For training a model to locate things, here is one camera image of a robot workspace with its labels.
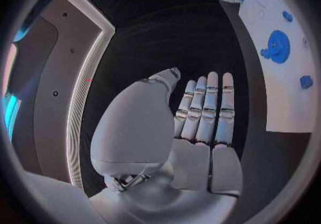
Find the white panel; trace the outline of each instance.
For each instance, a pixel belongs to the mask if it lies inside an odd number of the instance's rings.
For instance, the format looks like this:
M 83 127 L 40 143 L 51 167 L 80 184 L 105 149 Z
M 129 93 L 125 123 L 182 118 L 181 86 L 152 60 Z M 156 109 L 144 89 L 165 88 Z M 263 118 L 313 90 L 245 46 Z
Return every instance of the white panel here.
M 293 21 L 287 21 L 282 12 L 287 11 Z M 306 38 L 295 15 L 284 0 L 244 0 L 239 16 L 245 24 L 259 55 L 267 96 L 266 130 L 273 132 L 311 132 L 315 125 L 316 83 L 306 90 L 300 85 L 300 77 L 310 75 L 315 79 L 315 66 Z M 265 59 L 260 51 L 268 47 L 274 30 L 287 34 L 291 51 L 283 64 Z

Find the blue gear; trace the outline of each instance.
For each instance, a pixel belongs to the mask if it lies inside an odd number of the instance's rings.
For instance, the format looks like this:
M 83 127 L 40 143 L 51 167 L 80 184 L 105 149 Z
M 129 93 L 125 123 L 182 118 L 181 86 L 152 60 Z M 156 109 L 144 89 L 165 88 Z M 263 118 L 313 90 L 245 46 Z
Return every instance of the blue gear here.
M 268 48 L 261 51 L 261 55 L 275 63 L 284 63 L 290 54 L 290 41 L 287 35 L 280 30 L 271 33 Z

